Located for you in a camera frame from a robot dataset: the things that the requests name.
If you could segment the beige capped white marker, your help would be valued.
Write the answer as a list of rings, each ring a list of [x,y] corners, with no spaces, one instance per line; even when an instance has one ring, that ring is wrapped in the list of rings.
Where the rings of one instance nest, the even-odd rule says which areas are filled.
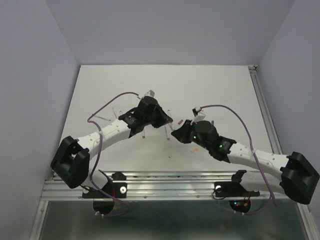
[[[170,140],[170,136],[169,136],[169,132],[167,130],[167,125],[164,126],[164,130],[165,130],[166,140],[169,141]]]

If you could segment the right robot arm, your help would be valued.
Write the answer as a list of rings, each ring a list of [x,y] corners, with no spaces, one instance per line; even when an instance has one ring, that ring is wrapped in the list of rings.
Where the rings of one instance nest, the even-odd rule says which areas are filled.
[[[272,191],[308,205],[320,180],[319,173],[303,154],[293,152],[285,155],[252,150],[219,135],[217,129],[206,120],[186,120],[171,135],[180,143],[199,145],[215,160],[256,170],[240,169],[230,181],[217,182],[215,195],[218,198],[258,197],[260,192]]]

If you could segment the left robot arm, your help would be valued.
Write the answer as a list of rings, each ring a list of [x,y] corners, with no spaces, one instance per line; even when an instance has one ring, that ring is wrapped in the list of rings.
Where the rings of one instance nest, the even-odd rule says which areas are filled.
[[[154,97],[144,96],[136,107],[106,127],[79,138],[65,137],[50,167],[69,188],[90,187],[106,197],[111,193],[109,178],[97,170],[96,164],[90,167],[91,159],[99,160],[103,150],[141,133],[146,126],[158,129],[172,122]]]

